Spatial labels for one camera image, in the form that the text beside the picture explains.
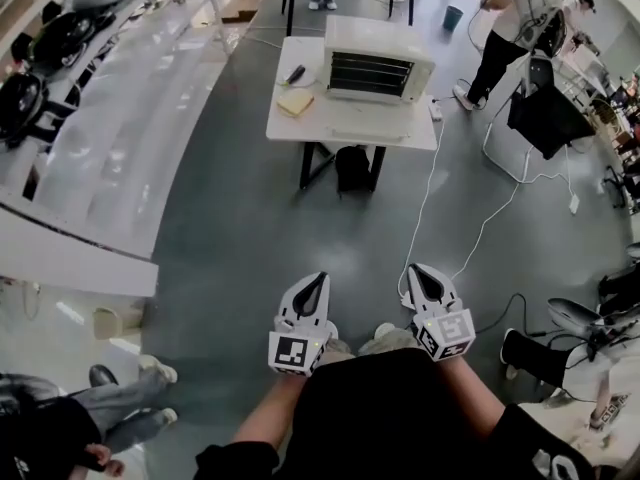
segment shoe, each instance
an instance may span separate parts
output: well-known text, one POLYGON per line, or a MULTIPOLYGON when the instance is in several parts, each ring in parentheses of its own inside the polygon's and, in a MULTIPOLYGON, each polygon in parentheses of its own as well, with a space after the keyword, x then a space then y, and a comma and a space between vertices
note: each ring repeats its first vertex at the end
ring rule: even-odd
POLYGON ((376 339, 376 340, 379 339, 379 338, 382 338, 385 334, 389 334, 395 328, 396 328, 396 326, 393 325, 392 323, 389 323, 389 322, 385 322, 383 324, 380 324, 378 326, 378 328, 376 329, 376 332, 373 333, 373 338, 376 339))
POLYGON ((465 92, 465 90, 457 84, 453 86, 453 95, 460 102, 460 104, 465 108, 465 110, 471 111, 477 108, 477 105, 474 105, 473 103, 471 103, 467 98, 467 93, 465 92))
POLYGON ((167 419, 167 423, 172 425, 176 421, 178 421, 178 413, 173 409, 162 409, 162 414, 167 419))
POLYGON ((504 347, 504 342, 507 340, 507 335, 513 331, 512 328, 507 329, 507 331, 504 333, 504 339, 502 340, 502 347, 500 347, 500 362, 504 365, 506 365, 507 367, 507 371, 505 372, 505 377, 507 378, 507 380, 513 380, 518 376, 518 369, 513 366, 510 365, 509 363, 507 363, 504 360, 504 357, 502 356, 502 348, 504 347))
POLYGON ((160 360, 156 357, 150 355, 141 355, 138 358, 138 365, 143 370, 147 368, 158 368, 162 375, 171 383, 175 384, 178 382, 178 372, 175 369, 171 368, 171 366, 167 366, 166 364, 162 364, 160 360))
POLYGON ((331 340, 340 339, 338 338, 338 328, 336 327, 336 324, 334 324, 331 320, 327 320, 327 325, 325 325, 325 328, 327 329, 327 331, 331 333, 331 336, 329 337, 329 339, 331 340))

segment hand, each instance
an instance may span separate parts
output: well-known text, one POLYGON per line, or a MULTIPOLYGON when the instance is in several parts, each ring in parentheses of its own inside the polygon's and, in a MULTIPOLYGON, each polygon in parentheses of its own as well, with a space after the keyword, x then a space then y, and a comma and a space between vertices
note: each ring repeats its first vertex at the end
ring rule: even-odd
POLYGON ((104 470, 107 476, 111 478, 120 478, 124 474, 124 463, 119 460, 110 460, 104 470))
POLYGON ((94 455, 98 459, 98 464, 106 466, 109 459, 111 459, 111 450, 101 444, 88 444, 85 449, 91 455, 94 455))

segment concrete floor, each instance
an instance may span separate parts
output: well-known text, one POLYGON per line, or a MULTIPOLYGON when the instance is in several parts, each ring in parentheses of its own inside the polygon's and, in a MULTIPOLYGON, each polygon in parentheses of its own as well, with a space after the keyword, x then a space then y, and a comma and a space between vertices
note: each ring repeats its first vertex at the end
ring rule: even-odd
MULTIPOLYGON (((385 19, 387 0, 337 0, 339 14, 385 19)), ((417 0, 415 27, 431 46, 436 71, 428 91, 451 94, 459 77, 471 80, 479 56, 467 24, 479 0, 417 0), (440 24, 447 5, 465 11, 452 36, 440 24)), ((406 3, 393 19, 405 22, 406 3)), ((295 25, 323 28, 325 14, 297 0, 295 25)), ((265 1, 255 27, 283 27, 280 0, 265 1)), ((298 35, 322 35, 298 30, 298 35)), ((281 43, 282 30, 249 37, 281 43)), ((147 314, 143 349, 174 365, 181 381, 166 405, 180 422, 149 443, 154 480, 189 478, 195 455, 225 443, 257 403, 274 375, 266 365, 267 337, 282 293, 319 270, 331 276, 331 319, 341 337, 360 346, 383 321, 405 326, 396 281, 424 197, 432 152, 390 149, 377 191, 336 194, 330 170, 308 191, 297 190, 302 149, 268 142, 265 127, 279 50, 245 38, 214 88, 182 160, 156 247, 157 303, 147 314)), ((470 252, 482 221, 502 205, 513 182, 481 154, 488 121, 517 83, 510 72, 487 108, 468 115, 443 102, 446 131, 412 259, 453 274, 470 252)), ((528 143, 505 124, 493 128, 492 150, 519 172, 528 143)), ((476 327, 492 322, 512 293, 529 302, 532 330, 551 327, 545 301, 569 297, 595 303, 595 283, 625 264, 628 218, 598 191, 604 156, 570 152, 576 216, 561 180, 519 190, 511 206, 486 228, 476 255, 456 280, 476 327)), ((530 175, 565 169, 564 155, 549 162, 534 153, 530 175)), ((514 310, 480 336, 467 358, 505 401, 532 400, 522 375, 507 385, 497 354, 507 327, 521 328, 514 310)))

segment black t-shirt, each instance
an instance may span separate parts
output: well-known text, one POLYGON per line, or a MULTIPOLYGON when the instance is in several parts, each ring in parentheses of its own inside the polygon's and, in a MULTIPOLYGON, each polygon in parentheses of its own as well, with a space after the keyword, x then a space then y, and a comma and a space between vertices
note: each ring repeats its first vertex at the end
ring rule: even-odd
POLYGON ((322 366, 298 400, 282 467, 266 443, 209 446, 196 480, 333 478, 540 478, 539 450, 564 455, 580 478, 589 463, 517 406, 479 439, 427 354, 403 349, 322 366))
POLYGON ((72 398, 55 398, 37 408, 2 416, 0 477, 68 480, 76 465, 95 463, 84 449, 101 441, 89 413, 72 398))

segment black bag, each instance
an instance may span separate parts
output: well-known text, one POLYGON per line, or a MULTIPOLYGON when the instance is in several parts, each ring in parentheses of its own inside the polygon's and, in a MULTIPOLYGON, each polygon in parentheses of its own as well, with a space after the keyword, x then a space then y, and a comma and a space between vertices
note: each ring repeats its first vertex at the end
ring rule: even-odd
POLYGON ((367 152, 360 146, 347 146, 336 153, 338 192, 368 189, 371 174, 367 152))

